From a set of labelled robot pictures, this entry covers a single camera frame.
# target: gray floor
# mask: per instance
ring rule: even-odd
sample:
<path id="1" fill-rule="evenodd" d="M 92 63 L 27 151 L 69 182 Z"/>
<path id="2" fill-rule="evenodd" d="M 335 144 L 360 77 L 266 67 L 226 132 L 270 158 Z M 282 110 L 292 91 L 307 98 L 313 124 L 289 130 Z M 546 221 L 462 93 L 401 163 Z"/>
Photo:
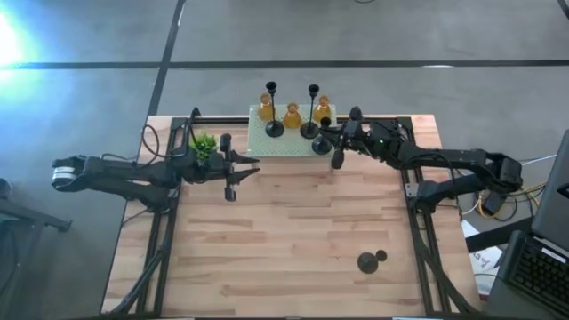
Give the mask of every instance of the gray floor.
<path id="1" fill-rule="evenodd" d="M 24 61 L 160 61 L 175 3 L 8 0 L 0 13 Z M 194 0 L 172 60 L 569 59 L 567 31 L 555 0 Z M 0 71 L 0 176 L 13 182 L 16 201 L 74 221 L 67 234 L 45 233 L 13 318 L 98 313 L 124 201 L 55 192 L 51 161 L 136 154 L 156 74 Z M 341 112 L 359 105 L 374 114 L 435 114 L 446 148 L 545 156 L 569 127 L 569 67 L 170 70 L 158 114 L 196 106 L 242 115 L 268 80 L 278 82 L 277 101 L 304 102 L 316 83 Z M 528 184 L 545 180 L 550 166 L 525 167 Z M 496 227 L 475 213 L 468 219 Z"/>

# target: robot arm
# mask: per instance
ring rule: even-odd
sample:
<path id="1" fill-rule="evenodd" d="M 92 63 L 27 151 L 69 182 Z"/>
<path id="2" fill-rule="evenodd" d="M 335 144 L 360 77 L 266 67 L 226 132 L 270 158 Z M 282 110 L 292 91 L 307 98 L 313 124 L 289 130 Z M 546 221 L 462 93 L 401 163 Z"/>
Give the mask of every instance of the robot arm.
<path id="1" fill-rule="evenodd" d="M 119 195 L 126 200 L 138 199 L 152 211 L 163 211 L 170 205 L 170 190 L 177 188 L 181 179 L 187 183 L 226 180 L 225 198 L 236 201 L 233 187 L 259 170 L 253 168 L 242 172 L 234 171 L 233 164 L 253 164 L 259 160 L 240 156 L 231 150 L 229 134 L 223 134 L 220 139 L 220 149 L 224 154 L 212 153 L 206 164 L 198 163 L 193 148 L 185 149 L 182 153 L 174 152 L 179 156 L 168 157 L 153 164 L 104 160 L 96 156 L 58 159 L 52 164 L 52 185 L 61 192 L 92 189 Z"/>
<path id="2" fill-rule="evenodd" d="M 358 107 L 353 107 L 349 120 L 342 127 L 323 127 L 320 133 L 335 147 L 332 168 L 340 169 L 344 161 L 344 149 L 368 155 L 398 170 L 411 170 L 422 166 L 463 169 L 472 175 L 437 183 L 423 181 L 413 195 L 413 204 L 419 212 L 432 213 L 446 197 L 455 197 L 486 188 L 510 193 L 519 190 L 523 181 L 522 165 L 499 153 L 482 149 L 451 150 L 420 148 L 401 133 L 399 123 L 385 120 L 370 123 L 365 132 L 364 120 Z"/>

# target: black base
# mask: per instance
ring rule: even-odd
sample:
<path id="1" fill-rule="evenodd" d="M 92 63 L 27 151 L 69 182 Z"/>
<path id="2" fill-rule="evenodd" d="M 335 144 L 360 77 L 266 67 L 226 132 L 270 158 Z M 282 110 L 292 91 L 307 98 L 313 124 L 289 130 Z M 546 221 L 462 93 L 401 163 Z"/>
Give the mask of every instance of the black base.
<path id="1" fill-rule="evenodd" d="M 265 132 L 271 138 L 280 137 L 285 132 L 285 127 L 280 121 L 269 121 L 265 127 Z"/>
<path id="2" fill-rule="evenodd" d="M 367 275 L 375 272 L 378 266 L 379 262 L 373 253 L 364 252 L 357 257 L 357 267 Z"/>
<path id="3" fill-rule="evenodd" d="M 314 141 L 312 141 L 312 151 L 314 151 L 317 155 L 323 156 L 326 155 L 332 150 L 332 144 L 328 142 L 323 136 L 317 136 Z"/>
<path id="4" fill-rule="evenodd" d="M 320 129 L 318 129 L 318 125 L 311 121 L 304 123 L 301 126 L 301 136 L 304 139 L 314 139 L 318 135 L 319 131 Z"/>

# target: laptop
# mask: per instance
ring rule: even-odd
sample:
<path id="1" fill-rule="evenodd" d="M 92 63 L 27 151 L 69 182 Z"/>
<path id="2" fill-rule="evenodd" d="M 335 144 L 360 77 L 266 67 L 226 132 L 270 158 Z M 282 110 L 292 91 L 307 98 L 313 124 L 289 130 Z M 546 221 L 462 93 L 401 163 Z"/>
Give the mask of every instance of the laptop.
<path id="1" fill-rule="evenodd" d="M 569 318 L 569 130 L 561 141 L 532 234 L 516 231 L 486 304 L 491 316 Z"/>

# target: black stand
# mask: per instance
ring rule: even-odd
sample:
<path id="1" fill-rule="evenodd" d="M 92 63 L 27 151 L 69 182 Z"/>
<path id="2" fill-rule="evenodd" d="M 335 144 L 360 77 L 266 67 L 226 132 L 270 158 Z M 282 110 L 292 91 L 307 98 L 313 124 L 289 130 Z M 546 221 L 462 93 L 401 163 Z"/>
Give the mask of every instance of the black stand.
<path id="1" fill-rule="evenodd" d="M 301 126 L 301 136 L 305 139 L 314 139 L 318 135 L 318 132 L 318 126 L 313 124 L 312 121 L 308 121 Z"/>
<path id="2" fill-rule="evenodd" d="M 283 135 L 283 133 L 285 132 L 285 127 L 280 121 L 271 120 L 267 122 L 267 126 L 265 127 L 265 132 L 269 137 L 277 138 Z"/>
<path id="3" fill-rule="evenodd" d="M 309 86 L 310 92 L 310 119 L 301 126 L 301 136 L 304 139 L 314 139 L 319 132 L 318 126 L 312 123 L 312 109 L 314 108 L 314 98 L 317 96 L 320 88 L 316 84 Z"/>
<path id="4" fill-rule="evenodd" d="M 270 94 L 270 103 L 273 104 L 273 120 L 267 123 L 265 127 L 265 132 L 271 138 L 277 138 L 285 133 L 285 127 L 283 123 L 280 121 L 275 120 L 275 92 L 276 92 L 276 83 L 274 81 L 267 82 L 267 92 Z"/>
<path id="5" fill-rule="evenodd" d="M 329 127 L 331 123 L 332 122 L 330 118 L 327 117 L 323 118 L 320 121 L 320 124 L 323 128 Z M 325 137 L 320 135 L 314 139 L 314 141 L 312 141 L 312 151 L 314 151 L 317 155 L 323 156 L 330 152 L 330 150 L 332 150 L 332 143 L 330 143 Z"/>
<path id="6" fill-rule="evenodd" d="M 323 136 L 317 136 L 317 138 L 312 141 L 312 151 L 317 155 L 326 155 L 330 150 L 332 150 L 332 144 Z"/>

